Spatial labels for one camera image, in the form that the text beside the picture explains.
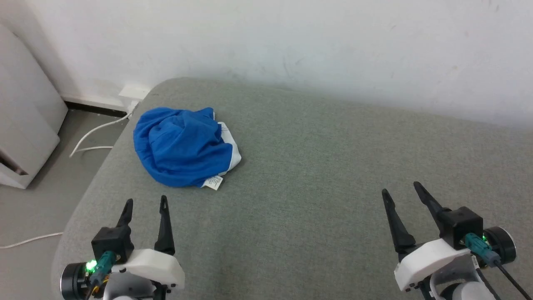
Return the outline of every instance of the crumpled blue fabric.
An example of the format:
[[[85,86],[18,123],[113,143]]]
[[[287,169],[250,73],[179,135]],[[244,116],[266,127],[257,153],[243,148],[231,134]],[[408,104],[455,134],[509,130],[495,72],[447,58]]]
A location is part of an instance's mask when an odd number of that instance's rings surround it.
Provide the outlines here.
[[[135,151],[158,182],[201,187],[205,179],[228,170],[232,145],[224,143],[214,111],[158,107],[145,112],[133,131]]]

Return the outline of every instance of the green led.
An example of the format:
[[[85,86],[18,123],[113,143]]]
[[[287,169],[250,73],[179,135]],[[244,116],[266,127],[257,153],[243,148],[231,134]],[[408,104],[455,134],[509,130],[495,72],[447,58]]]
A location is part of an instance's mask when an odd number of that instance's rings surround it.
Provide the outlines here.
[[[94,259],[85,264],[85,269],[89,272],[94,272],[94,267],[96,267],[96,261]]]

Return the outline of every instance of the cable connector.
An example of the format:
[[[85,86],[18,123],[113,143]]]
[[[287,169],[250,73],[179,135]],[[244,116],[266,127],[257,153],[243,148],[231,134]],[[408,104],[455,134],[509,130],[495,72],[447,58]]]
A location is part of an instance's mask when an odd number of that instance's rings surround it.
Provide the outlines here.
[[[113,251],[104,252],[94,268],[94,273],[89,277],[91,285],[95,287],[101,286],[104,278],[109,272],[111,272],[111,267],[113,267],[116,262],[117,258]]]
[[[492,250],[492,247],[485,243],[474,233],[468,233],[464,238],[465,246],[473,253],[479,255],[481,259],[490,267],[495,267],[500,262],[500,255]]]

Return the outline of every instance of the gray floor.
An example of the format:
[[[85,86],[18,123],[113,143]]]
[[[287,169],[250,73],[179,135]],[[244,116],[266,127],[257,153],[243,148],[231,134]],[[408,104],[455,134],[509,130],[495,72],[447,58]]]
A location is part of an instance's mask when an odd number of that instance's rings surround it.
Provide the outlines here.
[[[115,117],[70,110],[59,145],[26,190],[0,186],[0,246],[63,231],[109,150],[68,155],[92,128]],[[126,121],[90,135],[81,147],[111,146]],[[59,236],[0,250],[1,299],[52,299],[50,269]]]

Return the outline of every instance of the gray fabric surface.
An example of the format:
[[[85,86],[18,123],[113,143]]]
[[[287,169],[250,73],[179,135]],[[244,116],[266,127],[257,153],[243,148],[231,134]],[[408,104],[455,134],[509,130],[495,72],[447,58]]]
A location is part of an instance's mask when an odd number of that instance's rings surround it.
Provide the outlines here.
[[[135,155],[139,115],[158,106],[211,106],[243,161],[218,191],[155,182]],[[146,97],[69,221],[52,285],[67,263],[91,258],[90,240],[134,199],[135,246],[151,248],[168,196],[183,292],[168,299],[421,299],[398,291],[397,256],[381,198],[386,187],[418,242],[438,237],[413,189],[468,206],[518,243],[508,270],[533,293],[533,143],[529,132],[308,94],[189,78]],[[505,299],[519,294],[485,274]]]

